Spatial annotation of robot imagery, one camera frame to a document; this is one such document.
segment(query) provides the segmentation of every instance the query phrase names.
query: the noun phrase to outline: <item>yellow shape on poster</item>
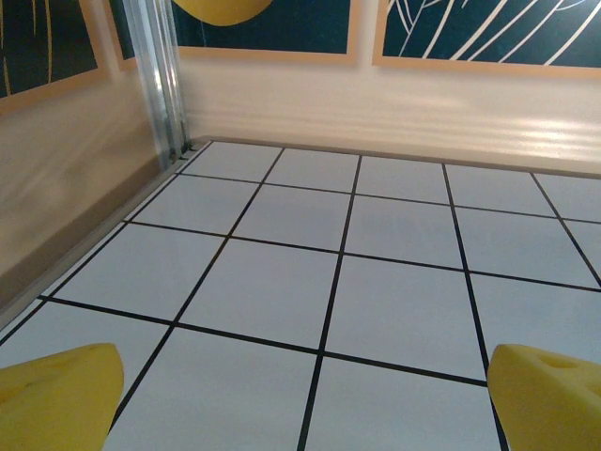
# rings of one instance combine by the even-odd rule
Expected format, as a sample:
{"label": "yellow shape on poster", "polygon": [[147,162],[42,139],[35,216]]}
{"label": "yellow shape on poster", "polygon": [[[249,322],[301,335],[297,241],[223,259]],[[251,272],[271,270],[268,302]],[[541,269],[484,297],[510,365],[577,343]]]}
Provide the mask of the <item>yellow shape on poster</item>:
{"label": "yellow shape on poster", "polygon": [[174,0],[180,8],[199,21],[217,26],[235,25],[251,20],[272,0]]}
{"label": "yellow shape on poster", "polygon": [[513,451],[601,449],[601,365],[500,345],[487,376]]}
{"label": "yellow shape on poster", "polygon": [[0,369],[0,449],[100,451],[122,390],[110,344]]}

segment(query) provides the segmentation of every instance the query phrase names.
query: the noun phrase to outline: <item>wall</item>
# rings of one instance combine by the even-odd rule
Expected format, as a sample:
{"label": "wall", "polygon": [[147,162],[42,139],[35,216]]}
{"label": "wall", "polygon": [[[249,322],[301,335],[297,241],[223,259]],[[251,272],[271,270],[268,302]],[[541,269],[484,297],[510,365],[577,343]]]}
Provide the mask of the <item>wall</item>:
{"label": "wall", "polygon": [[0,307],[158,173],[137,72],[0,117]]}
{"label": "wall", "polygon": [[601,83],[371,65],[185,59],[193,136],[279,141],[601,174]]}

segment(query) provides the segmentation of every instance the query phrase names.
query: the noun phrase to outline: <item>floor tile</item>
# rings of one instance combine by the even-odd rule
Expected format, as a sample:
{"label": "floor tile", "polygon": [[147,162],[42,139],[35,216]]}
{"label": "floor tile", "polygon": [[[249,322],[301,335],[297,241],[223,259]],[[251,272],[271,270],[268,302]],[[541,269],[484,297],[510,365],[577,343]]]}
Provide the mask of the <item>floor tile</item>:
{"label": "floor tile", "polygon": [[213,143],[185,170],[186,174],[261,181],[281,148]]}
{"label": "floor tile", "polygon": [[2,340],[7,334],[10,333],[10,331],[12,331],[15,327],[17,327],[17,325],[27,316],[29,315],[39,304],[41,303],[41,301],[39,299],[35,299],[31,304],[29,304],[24,310],[23,312],[21,312],[19,315],[17,315],[17,317],[11,321],[9,324],[7,324],[1,331],[0,331],[0,340]]}
{"label": "floor tile", "polygon": [[483,387],[325,359],[307,451],[498,451]]}
{"label": "floor tile", "polygon": [[338,250],[348,194],[263,186],[234,235]]}
{"label": "floor tile", "polygon": [[596,286],[556,219],[462,209],[457,217],[471,270]]}
{"label": "floor tile", "polygon": [[179,176],[135,220],[227,235],[257,186]]}
{"label": "floor tile", "polygon": [[337,255],[231,240],[182,321],[319,346]]}
{"label": "floor tile", "polygon": [[296,449],[315,356],[176,330],[105,450]]}
{"label": "floor tile", "polygon": [[326,349],[485,379],[462,272],[345,257]]}
{"label": "floor tile", "polygon": [[152,197],[158,193],[160,190],[162,190],[162,188],[171,183],[171,180],[173,180],[176,176],[171,176],[170,178],[168,178],[166,181],[164,181],[163,183],[161,183],[161,185],[159,185],[157,187],[156,190],[154,190],[140,205],[138,205],[130,214],[128,214],[125,219],[126,220],[130,220],[131,218],[133,218],[133,216],[135,216],[138,211],[140,211],[141,209],[143,209],[149,202],[151,202]]}
{"label": "floor tile", "polygon": [[461,268],[451,209],[355,197],[347,252]]}
{"label": "floor tile", "polygon": [[46,303],[0,347],[0,367],[94,343],[114,343],[125,369],[125,395],[166,331],[161,324]]}
{"label": "floor tile", "polygon": [[128,225],[57,297],[173,319],[221,238]]}
{"label": "floor tile", "polygon": [[536,175],[563,218],[601,222],[601,180]]}
{"label": "floor tile", "polygon": [[447,166],[456,205],[555,217],[527,172]]}
{"label": "floor tile", "polygon": [[44,296],[50,296],[50,294],[57,289],[60,284],[63,283],[63,281],[65,281],[65,279],[67,279],[70,275],[72,275],[74,272],[76,272],[80,266],[82,266],[86,260],[88,260],[92,254],[94,254],[101,246],[103,246],[108,240],[110,240],[116,233],[119,233],[119,231],[121,230],[121,228],[123,227],[123,224],[119,224],[117,227],[115,227],[113,230],[111,230],[109,233],[107,233],[100,241],[98,241],[94,247],[92,247],[88,252],[85,253],[85,255],[83,257],[81,257],[79,260],[77,260],[77,263],[75,263],[73,266],[71,266],[68,270],[66,270],[63,274],[61,274],[60,277],[58,277],[49,287],[47,287],[44,292],[42,293]]}
{"label": "floor tile", "polygon": [[350,193],[358,160],[357,155],[287,148],[267,182]]}
{"label": "floor tile", "polygon": [[601,364],[601,293],[474,275],[486,350],[534,346]]}
{"label": "floor tile", "polygon": [[601,224],[565,222],[597,275],[601,275]]}
{"label": "floor tile", "polygon": [[449,203],[442,166],[437,163],[364,157],[357,193]]}

